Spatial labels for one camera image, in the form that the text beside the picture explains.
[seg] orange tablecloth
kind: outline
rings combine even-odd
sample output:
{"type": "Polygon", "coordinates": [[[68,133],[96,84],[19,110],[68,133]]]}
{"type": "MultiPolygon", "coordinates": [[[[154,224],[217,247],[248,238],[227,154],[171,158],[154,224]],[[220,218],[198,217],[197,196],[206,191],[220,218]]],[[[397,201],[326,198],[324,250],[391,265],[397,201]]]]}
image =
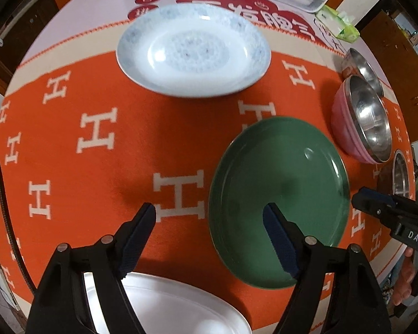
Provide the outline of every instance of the orange tablecloth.
{"type": "MultiPolygon", "coordinates": [[[[123,25],[114,29],[123,31],[123,25]]],[[[331,106],[341,77],[331,65],[312,62],[319,54],[301,59],[282,53],[294,47],[281,43],[288,36],[261,29],[274,50],[268,72],[252,87],[226,97],[179,99],[148,91],[122,73],[115,52],[110,51],[47,68],[47,73],[5,98],[0,160],[14,231],[36,284],[59,243],[72,247],[94,243],[131,220],[143,202],[151,202],[159,222],[136,271],[211,292],[239,309],[252,329],[279,320],[292,289],[250,287],[237,280],[217,256],[207,222],[210,184],[223,152],[244,125],[271,115],[303,119],[334,142],[331,106]]],[[[82,48],[94,44],[93,38],[82,37],[82,48]]],[[[28,65],[43,71],[43,62],[48,61],[43,59],[62,59],[63,48],[57,46],[28,65]]],[[[328,49],[322,54],[341,58],[328,49]]],[[[414,194],[404,120],[396,103],[384,98],[384,104],[393,151],[405,153],[414,194]]],[[[381,166],[361,164],[337,149],[352,194],[363,185],[376,186],[381,166]]],[[[377,276],[402,250],[400,244],[387,249],[389,240],[388,230],[377,220],[350,207],[340,246],[362,245],[377,276]]],[[[31,302],[11,254],[1,210],[0,263],[11,289],[31,302]]],[[[326,277],[323,299],[331,292],[330,279],[326,277]]],[[[321,322],[322,317],[313,326],[321,322]]]]}

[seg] stainless steel bowl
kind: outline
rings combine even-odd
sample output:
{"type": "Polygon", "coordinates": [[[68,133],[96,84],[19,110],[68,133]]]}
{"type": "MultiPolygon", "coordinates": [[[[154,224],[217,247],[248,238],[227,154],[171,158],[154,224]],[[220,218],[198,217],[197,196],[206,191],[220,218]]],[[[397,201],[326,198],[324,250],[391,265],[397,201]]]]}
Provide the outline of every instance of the stainless steel bowl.
{"type": "Polygon", "coordinates": [[[387,162],[392,153],[392,133],[381,99],[359,75],[348,77],[344,87],[350,115],[364,147],[376,163],[387,162]]]}
{"type": "Polygon", "coordinates": [[[378,192],[409,197],[409,174],[401,150],[398,149],[393,161],[381,169],[378,177],[378,192]]]}
{"type": "Polygon", "coordinates": [[[381,82],[375,71],[373,71],[367,60],[353,48],[348,50],[347,55],[342,61],[343,78],[346,79],[350,75],[360,75],[370,84],[373,90],[375,90],[378,97],[382,98],[384,96],[384,90],[382,90],[381,82]]]}

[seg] wooden cabinet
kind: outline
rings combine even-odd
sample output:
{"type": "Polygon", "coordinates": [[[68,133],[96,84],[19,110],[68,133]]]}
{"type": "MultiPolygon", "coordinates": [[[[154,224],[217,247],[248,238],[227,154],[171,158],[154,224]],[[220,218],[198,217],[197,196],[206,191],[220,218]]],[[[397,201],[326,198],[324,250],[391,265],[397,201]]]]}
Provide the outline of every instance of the wooden cabinet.
{"type": "Polygon", "coordinates": [[[418,140],[418,55],[396,23],[380,12],[361,32],[401,107],[410,141],[418,140]]]}
{"type": "Polygon", "coordinates": [[[17,14],[17,22],[3,38],[0,47],[0,61],[11,73],[16,71],[31,44],[58,11],[54,0],[37,0],[23,14],[17,14]]]}

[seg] blue gripper pad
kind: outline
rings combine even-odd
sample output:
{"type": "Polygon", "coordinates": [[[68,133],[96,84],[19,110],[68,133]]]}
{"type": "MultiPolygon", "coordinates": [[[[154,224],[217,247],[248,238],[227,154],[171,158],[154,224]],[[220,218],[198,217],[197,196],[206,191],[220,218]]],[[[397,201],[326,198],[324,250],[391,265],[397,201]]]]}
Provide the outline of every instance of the blue gripper pad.
{"type": "Polygon", "coordinates": [[[271,243],[274,246],[275,253],[279,258],[283,269],[293,278],[299,274],[299,265],[297,264],[297,254],[290,238],[276,216],[276,213],[269,205],[263,209],[263,225],[268,233],[271,243]]]}
{"type": "Polygon", "coordinates": [[[372,199],[372,200],[375,200],[375,201],[378,201],[378,202],[383,202],[386,205],[389,205],[393,208],[396,207],[395,201],[389,195],[379,193],[379,192],[377,192],[375,190],[372,190],[370,188],[367,188],[367,187],[362,187],[359,190],[359,193],[363,194],[366,197],[366,199],[372,199]]]}
{"type": "Polygon", "coordinates": [[[147,206],[145,212],[139,212],[139,214],[141,214],[141,218],[122,249],[121,262],[117,269],[119,279],[124,278],[135,269],[156,223],[156,210],[152,204],[147,206]]]}

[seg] green plate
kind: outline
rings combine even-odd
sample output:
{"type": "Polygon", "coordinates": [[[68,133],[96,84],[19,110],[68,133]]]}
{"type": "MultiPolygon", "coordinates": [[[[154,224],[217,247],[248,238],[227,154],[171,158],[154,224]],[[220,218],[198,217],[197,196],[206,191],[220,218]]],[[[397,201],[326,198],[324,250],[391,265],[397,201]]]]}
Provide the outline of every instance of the green plate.
{"type": "Polygon", "coordinates": [[[273,117],[243,131],[210,189],[210,233],[224,264],[249,285],[281,289],[295,281],[280,266],[263,226],[269,202],[305,235],[339,244],[350,205],[346,170],[331,141],[305,121],[273,117]]]}

